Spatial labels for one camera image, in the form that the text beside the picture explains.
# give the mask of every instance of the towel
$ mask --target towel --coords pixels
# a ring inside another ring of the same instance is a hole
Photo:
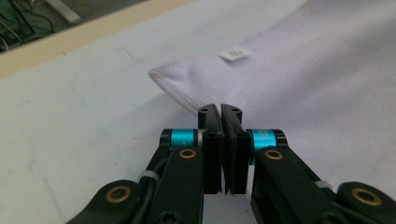
[[[243,43],[149,76],[191,113],[235,105],[244,128],[281,129],[334,189],[359,181],[396,198],[396,1],[311,0]]]

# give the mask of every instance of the blue ring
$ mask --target blue ring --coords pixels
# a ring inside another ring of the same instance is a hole
[[[194,129],[174,129],[171,136],[171,147],[193,147]]]
[[[254,165],[257,152],[264,147],[276,147],[276,137],[271,129],[252,129],[253,137],[253,160],[250,165]]]

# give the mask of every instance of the fabric label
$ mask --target fabric label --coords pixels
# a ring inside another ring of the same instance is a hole
[[[226,49],[226,50],[220,52],[219,56],[223,59],[233,62],[233,61],[245,58],[250,54],[251,54],[250,50],[242,49],[239,47],[234,47],[234,48]]]

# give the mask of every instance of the wooden edge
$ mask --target wooden edge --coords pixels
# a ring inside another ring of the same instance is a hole
[[[189,2],[192,0],[149,0],[3,53],[0,55],[0,79]]]

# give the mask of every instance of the white fabric surface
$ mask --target white fabric surface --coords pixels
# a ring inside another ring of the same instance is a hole
[[[335,189],[360,181],[396,198],[396,1],[308,1],[238,47],[252,54],[149,75],[194,114],[224,103],[244,111],[245,128],[283,130]]]

